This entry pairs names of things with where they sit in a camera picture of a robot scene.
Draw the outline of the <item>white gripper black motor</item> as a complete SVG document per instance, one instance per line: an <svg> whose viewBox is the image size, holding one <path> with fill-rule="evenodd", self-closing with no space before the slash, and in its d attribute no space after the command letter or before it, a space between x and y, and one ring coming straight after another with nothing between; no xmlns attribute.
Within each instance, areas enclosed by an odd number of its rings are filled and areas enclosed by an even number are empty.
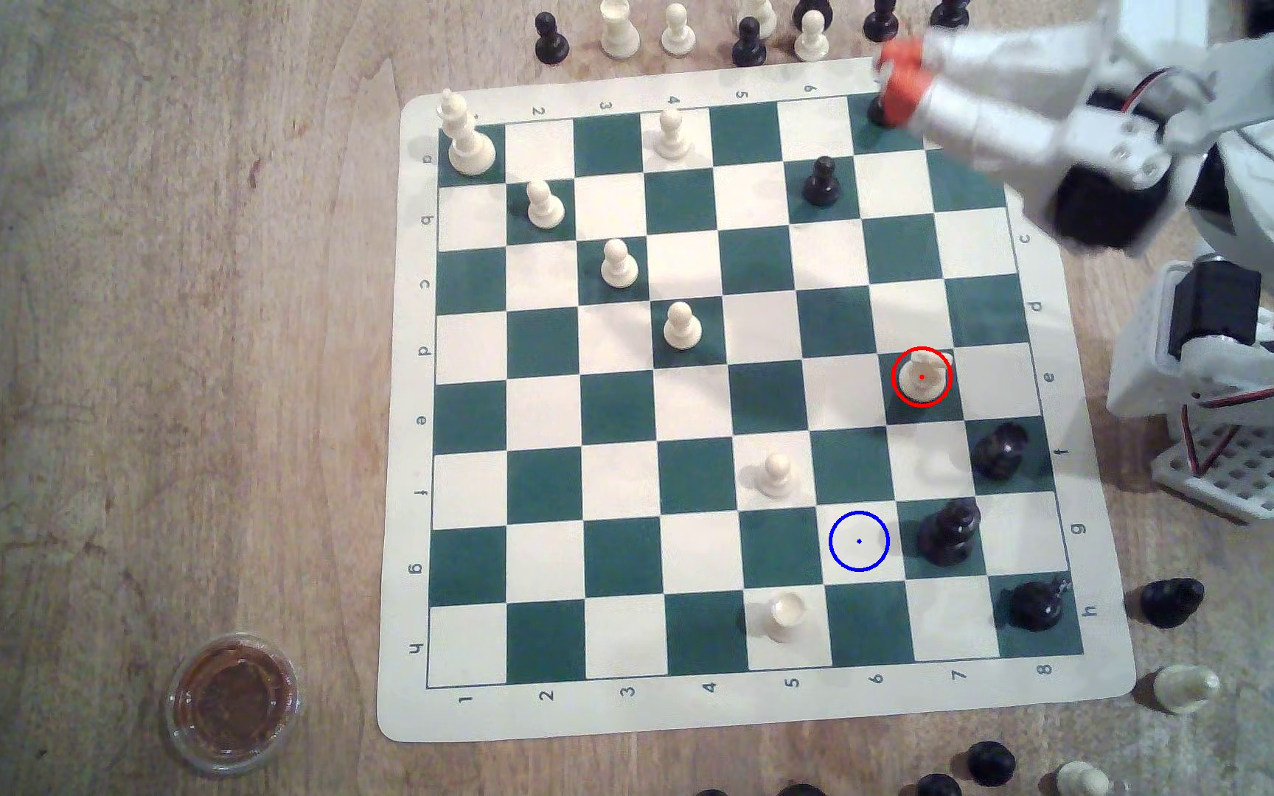
<svg viewBox="0 0 1274 796"><path fill-rule="evenodd" d="M1142 251L1175 200L1168 117L1120 90L1106 20L982 29L927 27L877 56L885 121L994 177L1059 177L1046 229L1080 250Z"/></svg>

